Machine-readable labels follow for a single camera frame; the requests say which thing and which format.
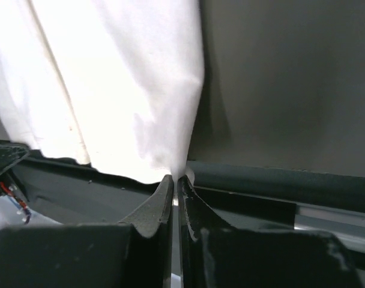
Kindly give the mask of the white t shirt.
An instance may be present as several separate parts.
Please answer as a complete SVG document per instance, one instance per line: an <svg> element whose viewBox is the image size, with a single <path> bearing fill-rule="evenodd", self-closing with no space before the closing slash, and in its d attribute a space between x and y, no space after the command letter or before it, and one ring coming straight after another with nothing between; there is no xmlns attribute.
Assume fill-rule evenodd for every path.
<svg viewBox="0 0 365 288"><path fill-rule="evenodd" d="M0 1L0 120L47 158L191 175L203 83L198 1Z"/></svg>

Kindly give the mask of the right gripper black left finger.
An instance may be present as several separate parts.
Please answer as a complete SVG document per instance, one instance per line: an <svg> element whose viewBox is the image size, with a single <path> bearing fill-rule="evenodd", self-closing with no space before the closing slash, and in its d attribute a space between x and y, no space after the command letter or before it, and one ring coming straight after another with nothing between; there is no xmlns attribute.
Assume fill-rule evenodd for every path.
<svg viewBox="0 0 365 288"><path fill-rule="evenodd" d="M0 230L0 287L169 287L173 179L121 221Z"/></svg>

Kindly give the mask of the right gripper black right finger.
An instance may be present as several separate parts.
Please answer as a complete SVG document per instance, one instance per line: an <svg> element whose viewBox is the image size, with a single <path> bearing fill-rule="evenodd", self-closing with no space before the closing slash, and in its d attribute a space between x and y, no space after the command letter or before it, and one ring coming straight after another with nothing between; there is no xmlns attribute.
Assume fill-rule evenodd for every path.
<svg viewBox="0 0 365 288"><path fill-rule="evenodd" d="M361 287L347 248L314 230L237 229L177 182L183 287Z"/></svg>

